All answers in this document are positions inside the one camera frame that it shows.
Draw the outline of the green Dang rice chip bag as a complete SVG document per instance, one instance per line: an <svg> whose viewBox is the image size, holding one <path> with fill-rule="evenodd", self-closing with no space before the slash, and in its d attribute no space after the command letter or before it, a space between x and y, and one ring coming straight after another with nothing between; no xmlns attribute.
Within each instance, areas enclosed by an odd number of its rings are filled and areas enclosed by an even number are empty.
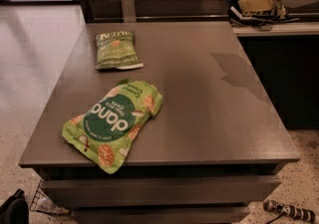
<svg viewBox="0 0 319 224"><path fill-rule="evenodd" d="M102 170L114 174L144 124L158 114L161 105L162 95L155 86L125 80L85 114L65 122L62 137Z"/></svg>

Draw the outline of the grey cabinet drawer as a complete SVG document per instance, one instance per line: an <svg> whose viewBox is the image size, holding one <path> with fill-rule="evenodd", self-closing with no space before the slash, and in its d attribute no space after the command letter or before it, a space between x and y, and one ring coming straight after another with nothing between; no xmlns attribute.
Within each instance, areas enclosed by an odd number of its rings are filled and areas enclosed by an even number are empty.
<svg viewBox="0 0 319 224"><path fill-rule="evenodd" d="M232 224L247 207L113 208L74 210L78 224Z"/></svg>
<svg viewBox="0 0 319 224"><path fill-rule="evenodd" d="M280 184L275 175L191 178L45 180L42 190L59 206L123 207L248 203Z"/></svg>

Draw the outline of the green jalapeno Kettle chip bag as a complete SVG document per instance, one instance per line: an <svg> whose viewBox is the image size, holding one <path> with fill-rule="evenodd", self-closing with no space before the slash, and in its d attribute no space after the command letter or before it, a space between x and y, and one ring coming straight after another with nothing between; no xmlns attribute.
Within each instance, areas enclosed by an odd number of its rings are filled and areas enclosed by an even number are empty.
<svg viewBox="0 0 319 224"><path fill-rule="evenodd" d="M135 50L134 31L116 31L96 36L97 70L142 68Z"/></svg>

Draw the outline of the black bag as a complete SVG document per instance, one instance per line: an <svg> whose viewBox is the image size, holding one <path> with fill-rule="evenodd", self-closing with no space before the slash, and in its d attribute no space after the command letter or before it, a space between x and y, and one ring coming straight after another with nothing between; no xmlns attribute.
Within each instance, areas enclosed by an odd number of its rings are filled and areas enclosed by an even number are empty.
<svg viewBox="0 0 319 224"><path fill-rule="evenodd" d="M22 189L0 205L0 224L29 224L29 207Z"/></svg>

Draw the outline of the black white power strip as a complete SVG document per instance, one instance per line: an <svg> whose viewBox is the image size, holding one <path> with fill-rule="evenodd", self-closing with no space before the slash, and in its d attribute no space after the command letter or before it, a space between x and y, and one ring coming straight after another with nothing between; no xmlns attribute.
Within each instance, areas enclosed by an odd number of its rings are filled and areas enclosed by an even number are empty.
<svg viewBox="0 0 319 224"><path fill-rule="evenodd" d="M305 221L310 224L319 224L319 216L309 209L298 208L275 200L264 201L263 209L268 212L276 213L278 216L287 216L294 220Z"/></svg>

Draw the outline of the grey cabinet lower drawer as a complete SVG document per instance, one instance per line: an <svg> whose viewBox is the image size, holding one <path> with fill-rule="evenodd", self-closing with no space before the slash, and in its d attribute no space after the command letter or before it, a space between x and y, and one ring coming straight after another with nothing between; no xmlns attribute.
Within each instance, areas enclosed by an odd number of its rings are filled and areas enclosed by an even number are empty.
<svg viewBox="0 0 319 224"><path fill-rule="evenodd" d="M74 210L78 224L232 224L247 207L113 208Z"/></svg>

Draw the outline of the grey side shelf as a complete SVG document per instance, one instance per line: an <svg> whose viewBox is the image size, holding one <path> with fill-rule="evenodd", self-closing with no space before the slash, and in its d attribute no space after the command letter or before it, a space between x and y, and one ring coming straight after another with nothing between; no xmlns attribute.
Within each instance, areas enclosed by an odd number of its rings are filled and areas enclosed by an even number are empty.
<svg viewBox="0 0 319 224"><path fill-rule="evenodd" d="M319 22L296 22L272 25L267 29L259 27L233 27L238 37L273 37L319 35Z"/></svg>

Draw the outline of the grey cabinet upper drawer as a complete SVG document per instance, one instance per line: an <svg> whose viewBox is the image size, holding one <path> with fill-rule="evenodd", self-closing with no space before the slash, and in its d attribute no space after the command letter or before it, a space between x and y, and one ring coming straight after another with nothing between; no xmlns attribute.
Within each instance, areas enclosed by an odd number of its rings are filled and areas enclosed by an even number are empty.
<svg viewBox="0 0 319 224"><path fill-rule="evenodd" d="M45 180L42 190L59 206L123 207L248 203L280 184L275 175L191 178Z"/></svg>

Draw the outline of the left metal bracket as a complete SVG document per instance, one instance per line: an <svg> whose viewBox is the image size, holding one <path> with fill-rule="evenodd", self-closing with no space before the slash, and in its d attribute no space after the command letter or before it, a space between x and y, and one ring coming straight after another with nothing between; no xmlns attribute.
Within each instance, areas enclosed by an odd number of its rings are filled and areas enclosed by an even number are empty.
<svg viewBox="0 0 319 224"><path fill-rule="evenodd" d="M135 0L121 0L123 19L125 23L136 23Z"/></svg>

